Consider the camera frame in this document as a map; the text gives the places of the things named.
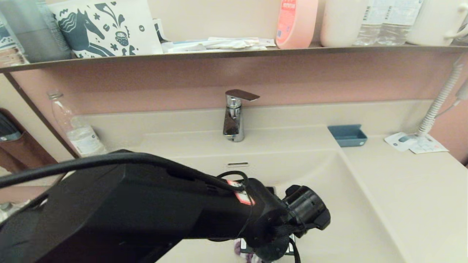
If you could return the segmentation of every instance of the white mug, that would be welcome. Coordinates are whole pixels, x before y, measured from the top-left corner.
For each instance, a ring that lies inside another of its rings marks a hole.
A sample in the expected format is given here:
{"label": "white mug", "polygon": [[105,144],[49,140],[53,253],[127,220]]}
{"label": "white mug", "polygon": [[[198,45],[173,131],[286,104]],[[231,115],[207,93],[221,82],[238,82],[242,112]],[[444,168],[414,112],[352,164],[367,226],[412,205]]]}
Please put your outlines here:
{"label": "white mug", "polygon": [[327,0],[320,42],[325,47],[351,46],[359,35],[368,0]]}
{"label": "white mug", "polygon": [[458,32],[467,15],[468,0],[424,0],[407,42],[448,46],[468,34],[468,27]]}

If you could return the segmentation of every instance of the pink wall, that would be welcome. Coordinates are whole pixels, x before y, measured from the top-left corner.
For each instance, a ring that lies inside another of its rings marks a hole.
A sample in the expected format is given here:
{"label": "pink wall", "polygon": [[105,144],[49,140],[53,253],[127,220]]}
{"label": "pink wall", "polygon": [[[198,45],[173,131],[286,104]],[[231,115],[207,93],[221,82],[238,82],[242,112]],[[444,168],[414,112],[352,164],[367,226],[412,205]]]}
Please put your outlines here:
{"label": "pink wall", "polygon": [[[366,52],[215,58],[65,66],[13,76],[52,120],[45,95],[49,88],[61,89],[85,114],[220,108],[224,92],[231,88],[261,95],[252,106],[432,99],[457,57],[441,52]],[[466,107],[460,104],[441,117],[432,132],[459,160],[468,157]]]}

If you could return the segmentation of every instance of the white sink basin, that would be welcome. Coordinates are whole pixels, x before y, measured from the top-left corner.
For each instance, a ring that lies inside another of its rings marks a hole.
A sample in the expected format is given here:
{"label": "white sink basin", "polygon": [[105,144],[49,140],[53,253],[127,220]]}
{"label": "white sink basin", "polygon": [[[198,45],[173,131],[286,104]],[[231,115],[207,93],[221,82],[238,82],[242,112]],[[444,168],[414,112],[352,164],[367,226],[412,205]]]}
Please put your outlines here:
{"label": "white sink basin", "polygon": [[[284,198],[293,185],[317,192],[330,210],[331,223],[311,230],[297,246],[305,263],[399,263],[401,254],[348,169],[339,150],[173,157],[174,161],[211,175],[241,170]],[[232,163],[248,163],[231,167]],[[245,262],[234,254],[234,242],[183,240],[159,262]],[[285,256],[279,262],[294,262]]]}

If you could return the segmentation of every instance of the bag with horse print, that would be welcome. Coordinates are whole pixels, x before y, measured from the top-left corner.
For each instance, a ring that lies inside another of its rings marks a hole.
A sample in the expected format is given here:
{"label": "bag with horse print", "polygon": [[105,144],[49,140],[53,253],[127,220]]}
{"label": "bag with horse print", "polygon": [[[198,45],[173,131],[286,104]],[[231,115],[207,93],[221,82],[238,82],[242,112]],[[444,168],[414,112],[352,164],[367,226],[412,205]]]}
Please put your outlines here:
{"label": "bag with horse print", "polygon": [[162,54],[146,0],[71,0],[49,8],[79,58]]}

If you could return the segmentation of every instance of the pink bottle label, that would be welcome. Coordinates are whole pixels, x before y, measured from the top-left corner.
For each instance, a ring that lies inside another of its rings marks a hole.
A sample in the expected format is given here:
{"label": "pink bottle label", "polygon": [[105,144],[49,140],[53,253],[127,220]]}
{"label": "pink bottle label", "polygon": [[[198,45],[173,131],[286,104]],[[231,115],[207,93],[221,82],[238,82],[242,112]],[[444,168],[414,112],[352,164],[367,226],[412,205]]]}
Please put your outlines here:
{"label": "pink bottle label", "polygon": [[293,29],[296,18],[296,1],[281,0],[281,11],[279,13],[278,32],[276,35],[276,42],[278,44],[284,43]]}

